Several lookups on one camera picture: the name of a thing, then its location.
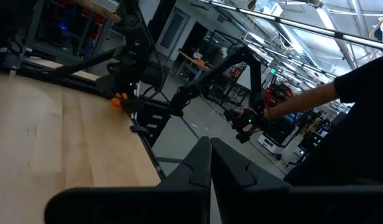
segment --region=table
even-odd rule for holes
[[[176,76],[180,77],[180,73],[183,72],[185,67],[188,68],[192,73],[196,75],[194,79],[199,78],[203,72],[207,72],[210,70],[209,67],[198,64],[196,59],[191,58],[190,56],[183,53],[181,50],[179,50],[179,54],[181,54],[184,57],[184,60],[182,64],[180,65],[180,68],[177,71]],[[197,65],[198,68],[192,67],[191,66],[192,64]]]
[[[0,73],[0,223],[43,223],[64,189],[160,183],[131,125],[99,96]]]

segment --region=concrete floor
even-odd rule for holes
[[[121,37],[117,37],[115,33],[111,34],[102,51],[104,52],[117,47],[122,42]],[[163,65],[172,68],[173,62],[164,57],[160,57],[160,59]],[[107,73],[105,68],[107,63],[108,62],[103,62],[93,67],[92,73],[96,75],[105,75]],[[162,92],[167,98],[171,99],[177,88],[183,84],[184,81],[175,77],[173,72],[171,72],[171,75],[167,77]],[[141,84],[140,93],[147,87],[147,85]],[[166,101],[162,94],[156,95],[155,99]],[[251,137],[251,140],[245,144],[239,143],[235,138],[237,133],[221,115],[223,109],[219,105],[205,100],[202,97],[198,97],[193,99],[191,104],[186,106],[183,112],[183,118],[173,116],[169,120],[166,128],[153,146],[153,152],[166,175],[169,175],[179,165],[202,136],[220,138],[237,152],[280,179],[284,178],[291,169],[287,169],[282,161],[276,160],[257,142],[261,133],[254,134]],[[284,155],[287,158],[292,157],[293,151],[296,149],[300,140],[301,138],[298,136],[298,138],[289,143],[284,151]],[[221,223],[213,188],[211,198],[211,223]]]

